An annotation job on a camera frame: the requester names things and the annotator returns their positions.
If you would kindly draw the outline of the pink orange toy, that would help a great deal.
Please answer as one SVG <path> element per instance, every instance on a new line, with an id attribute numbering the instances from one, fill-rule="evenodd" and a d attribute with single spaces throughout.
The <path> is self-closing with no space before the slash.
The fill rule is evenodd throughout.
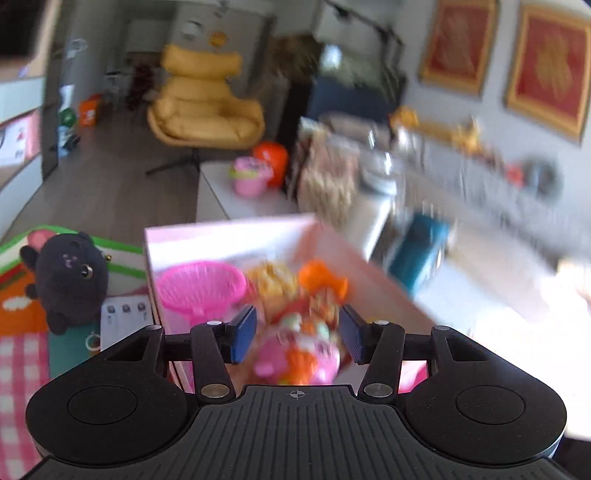
<path id="1" fill-rule="evenodd" d="M 339 335 L 296 312 L 266 328 L 252 364 L 253 375 L 273 385 L 329 385 L 340 368 Z"/>

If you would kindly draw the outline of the black plush toy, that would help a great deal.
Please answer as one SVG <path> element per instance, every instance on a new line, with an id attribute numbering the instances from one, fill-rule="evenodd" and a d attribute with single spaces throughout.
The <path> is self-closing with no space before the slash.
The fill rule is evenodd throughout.
<path id="1" fill-rule="evenodd" d="M 63 335 L 71 327 L 100 318 L 107 297 L 108 266 L 102 252 L 84 232 L 62 233 L 37 250 L 20 248 L 19 256 L 34 274 L 26 296 L 40 302 L 49 331 Z"/>

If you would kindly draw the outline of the pink plastic basket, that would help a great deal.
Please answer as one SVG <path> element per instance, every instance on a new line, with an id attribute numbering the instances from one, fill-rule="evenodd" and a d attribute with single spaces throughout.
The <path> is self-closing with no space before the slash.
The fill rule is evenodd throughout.
<path id="1" fill-rule="evenodd" d="M 171 267 L 155 282 L 163 307 L 191 321 L 223 316 L 245 295 L 245 274 L 221 261 L 197 261 Z"/>

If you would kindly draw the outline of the orange plastic toy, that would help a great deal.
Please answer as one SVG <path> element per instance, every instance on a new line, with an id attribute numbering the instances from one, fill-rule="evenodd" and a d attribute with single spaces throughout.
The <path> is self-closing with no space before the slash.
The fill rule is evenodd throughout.
<path id="1" fill-rule="evenodd" d="M 309 294 L 315 295 L 329 289 L 339 302 L 345 301 L 349 293 L 349 279 L 339 277 L 322 260 L 311 260 L 297 272 L 297 280 Z"/>

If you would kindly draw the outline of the teal thermos bottle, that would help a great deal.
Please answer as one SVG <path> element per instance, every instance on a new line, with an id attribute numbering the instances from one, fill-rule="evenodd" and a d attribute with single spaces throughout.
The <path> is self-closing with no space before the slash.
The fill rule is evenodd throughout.
<path id="1" fill-rule="evenodd" d="M 387 276 L 414 297 L 443 259 L 451 231 L 447 220 L 416 212 L 384 262 Z"/>

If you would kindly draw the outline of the pink toy bucket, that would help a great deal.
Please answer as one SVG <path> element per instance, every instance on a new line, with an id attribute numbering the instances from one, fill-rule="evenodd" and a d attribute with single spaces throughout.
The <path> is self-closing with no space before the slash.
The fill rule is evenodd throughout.
<path id="1" fill-rule="evenodd" d="M 239 196 L 256 198 L 263 195 L 273 178 L 273 168 L 264 160 L 254 157 L 238 157 L 229 170 L 233 189 Z"/>

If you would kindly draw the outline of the beige sofa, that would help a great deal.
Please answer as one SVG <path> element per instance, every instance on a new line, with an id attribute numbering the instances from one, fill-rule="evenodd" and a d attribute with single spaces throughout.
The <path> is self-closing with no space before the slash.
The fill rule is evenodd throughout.
<path id="1" fill-rule="evenodd" d="M 392 131 L 390 126 L 329 112 L 321 123 L 349 139 L 374 141 L 376 147 L 397 154 L 475 215 L 529 242 L 561 279 L 579 291 L 590 287 L 590 229 L 556 207 L 537 186 L 511 183 L 509 167 L 480 145 L 475 121 L 452 127 L 420 121 L 415 131 Z"/>

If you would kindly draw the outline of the orange toy bucket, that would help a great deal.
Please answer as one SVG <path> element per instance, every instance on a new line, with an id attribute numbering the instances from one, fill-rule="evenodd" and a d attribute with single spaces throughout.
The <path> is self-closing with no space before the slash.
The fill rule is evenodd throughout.
<path id="1" fill-rule="evenodd" d="M 284 178 L 286 178 L 288 160 L 290 160 L 287 149 L 280 143 L 263 141 L 252 149 L 252 156 L 266 161 L 270 165 L 273 176 L 267 182 L 267 185 L 280 189 L 283 186 Z"/>

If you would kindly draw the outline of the large glass nut jar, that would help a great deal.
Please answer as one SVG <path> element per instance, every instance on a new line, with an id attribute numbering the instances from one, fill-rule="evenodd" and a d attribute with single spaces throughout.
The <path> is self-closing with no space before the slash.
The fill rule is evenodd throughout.
<path id="1" fill-rule="evenodd" d="M 342 231 L 363 193 L 390 197 L 394 212 L 406 196 L 401 161 L 377 147 L 335 134 L 318 122 L 301 121 L 287 187 L 298 209 Z"/>

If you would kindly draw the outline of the yellow duck plush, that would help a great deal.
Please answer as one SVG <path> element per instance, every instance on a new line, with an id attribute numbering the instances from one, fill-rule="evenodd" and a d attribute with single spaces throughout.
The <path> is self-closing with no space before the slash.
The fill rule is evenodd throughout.
<path id="1" fill-rule="evenodd" d="M 417 112 L 407 106 L 401 106 L 389 116 L 389 123 L 392 131 L 404 128 L 415 131 L 420 125 Z"/>

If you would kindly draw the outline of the yellow lounge chair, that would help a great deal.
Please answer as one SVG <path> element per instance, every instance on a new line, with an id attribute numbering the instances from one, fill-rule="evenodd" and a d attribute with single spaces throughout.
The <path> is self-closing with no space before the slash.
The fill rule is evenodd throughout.
<path id="1" fill-rule="evenodd" d="M 262 105 L 235 96 L 229 85 L 231 78 L 242 73 L 238 53 L 193 51 L 168 44 L 161 66 L 168 78 L 147 108 L 147 123 L 161 143 L 187 148 L 190 154 L 147 170 L 147 176 L 183 165 L 199 167 L 204 149 L 245 151 L 263 139 Z"/>

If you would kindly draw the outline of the white SF parcel box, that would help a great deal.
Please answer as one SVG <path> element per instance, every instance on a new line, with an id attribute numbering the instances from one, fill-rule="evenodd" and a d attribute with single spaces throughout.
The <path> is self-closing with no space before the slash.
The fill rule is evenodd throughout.
<path id="1" fill-rule="evenodd" d="M 1 127 L 0 164 L 2 167 L 20 165 L 26 159 L 28 121 L 15 120 Z"/>

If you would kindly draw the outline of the red framed picture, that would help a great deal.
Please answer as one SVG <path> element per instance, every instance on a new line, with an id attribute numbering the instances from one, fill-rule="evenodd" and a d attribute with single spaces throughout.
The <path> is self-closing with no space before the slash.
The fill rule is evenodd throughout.
<path id="1" fill-rule="evenodd" d="M 579 144 L 589 102 L 590 18 L 522 3 L 506 107 Z"/>
<path id="2" fill-rule="evenodd" d="M 421 82 L 480 97 L 496 37 L 500 3 L 439 1 L 423 54 Z"/>

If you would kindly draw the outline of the white tv cabinet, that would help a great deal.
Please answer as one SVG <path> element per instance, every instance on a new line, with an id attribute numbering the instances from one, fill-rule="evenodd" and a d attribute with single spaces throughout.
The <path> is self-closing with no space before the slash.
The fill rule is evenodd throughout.
<path id="1" fill-rule="evenodd" d="M 45 77 L 27 65 L 1 69 L 1 233 L 42 185 L 41 120 Z"/>

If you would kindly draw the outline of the yellow round wall ornament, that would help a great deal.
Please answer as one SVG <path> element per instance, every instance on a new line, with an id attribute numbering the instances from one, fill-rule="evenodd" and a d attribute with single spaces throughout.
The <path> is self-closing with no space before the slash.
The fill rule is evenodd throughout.
<path id="1" fill-rule="evenodd" d="M 209 36 L 209 45 L 214 49 L 221 49 L 228 42 L 228 36 L 223 31 L 214 31 Z"/>

